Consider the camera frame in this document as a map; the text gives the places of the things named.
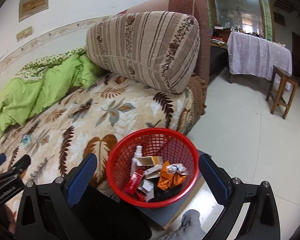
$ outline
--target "electrical outlet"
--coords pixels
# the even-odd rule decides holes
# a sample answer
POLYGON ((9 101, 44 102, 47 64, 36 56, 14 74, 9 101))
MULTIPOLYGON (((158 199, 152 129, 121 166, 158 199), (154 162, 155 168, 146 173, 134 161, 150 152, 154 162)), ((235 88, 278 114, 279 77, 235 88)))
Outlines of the electrical outlet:
POLYGON ((23 38, 30 36, 31 34, 32 34, 32 26, 30 26, 30 27, 24 29, 23 31, 19 32, 17 34, 17 41, 20 41, 23 38))

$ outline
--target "red cigarette box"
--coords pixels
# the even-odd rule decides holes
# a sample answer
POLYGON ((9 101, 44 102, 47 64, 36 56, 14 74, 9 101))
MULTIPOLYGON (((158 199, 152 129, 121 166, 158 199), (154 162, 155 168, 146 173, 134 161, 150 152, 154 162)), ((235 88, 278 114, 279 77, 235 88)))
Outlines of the red cigarette box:
POLYGON ((136 191, 136 195, 138 197, 138 199, 142 202, 146 202, 146 198, 147 196, 139 191, 136 191))
POLYGON ((136 192, 137 188, 139 187, 139 184, 141 183, 142 179, 143 179, 143 170, 137 169, 133 173, 129 181, 127 182, 124 190, 127 193, 133 195, 136 192))

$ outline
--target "red basket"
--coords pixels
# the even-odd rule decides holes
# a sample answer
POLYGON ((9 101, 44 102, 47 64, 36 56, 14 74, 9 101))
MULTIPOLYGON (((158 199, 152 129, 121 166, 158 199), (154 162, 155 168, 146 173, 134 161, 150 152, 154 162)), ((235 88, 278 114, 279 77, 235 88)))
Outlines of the red basket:
POLYGON ((199 174, 198 159, 197 149, 183 134, 166 128, 147 128, 126 136, 116 144, 109 154, 106 175, 113 191, 125 202, 139 207, 159 208, 178 201, 191 190, 199 174), (178 195, 165 201, 145 203, 124 191, 137 145, 142 146, 143 156, 161 156, 164 162, 182 163, 188 169, 190 175, 178 195))

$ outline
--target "brown sofa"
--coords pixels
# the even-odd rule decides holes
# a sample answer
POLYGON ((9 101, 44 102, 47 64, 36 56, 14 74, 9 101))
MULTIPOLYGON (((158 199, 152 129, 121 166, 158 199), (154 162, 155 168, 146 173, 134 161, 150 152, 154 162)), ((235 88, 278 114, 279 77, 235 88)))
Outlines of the brown sofa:
POLYGON ((202 109, 200 114, 204 114, 207 85, 209 82, 210 69, 210 29, 208 5, 206 0, 150 0, 133 6, 119 14, 138 13, 147 11, 173 11, 193 15, 199 22, 200 27, 200 50, 194 73, 197 75, 194 81, 188 86, 202 87, 202 109))

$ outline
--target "floral bedspread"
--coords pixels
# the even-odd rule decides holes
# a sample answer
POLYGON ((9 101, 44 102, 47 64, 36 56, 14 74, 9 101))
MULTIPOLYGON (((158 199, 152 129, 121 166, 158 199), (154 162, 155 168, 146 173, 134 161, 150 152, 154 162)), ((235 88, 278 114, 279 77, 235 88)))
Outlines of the floral bedspread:
MULTIPOLYGON (((107 74, 86 90, 79 89, 25 127, 11 126, 0 140, 0 153, 7 156, 0 173, 28 154, 31 165, 23 182, 51 183, 77 166, 87 153, 98 158, 90 182, 104 194, 115 197, 106 180, 106 161, 114 145, 126 135, 147 127, 167 127, 186 133, 193 125, 193 94, 180 95, 155 90, 144 84, 107 74)), ((8 206, 15 215, 22 193, 8 206)))

